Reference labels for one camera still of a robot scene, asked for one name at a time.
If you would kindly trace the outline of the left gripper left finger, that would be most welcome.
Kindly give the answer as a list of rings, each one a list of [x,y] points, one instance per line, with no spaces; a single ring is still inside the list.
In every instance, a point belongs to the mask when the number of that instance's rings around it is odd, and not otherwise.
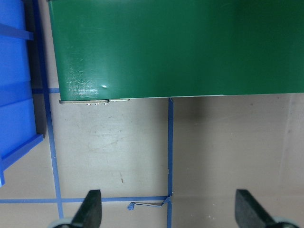
[[[100,190],[90,190],[74,215],[73,228],[99,228],[102,220],[102,199]]]

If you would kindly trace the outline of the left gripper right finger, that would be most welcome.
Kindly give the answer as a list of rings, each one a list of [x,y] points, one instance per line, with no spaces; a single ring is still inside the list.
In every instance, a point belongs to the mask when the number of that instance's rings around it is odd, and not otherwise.
[[[252,194],[236,190],[235,220],[239,228],[279,228],[280,224],[267,213]]]

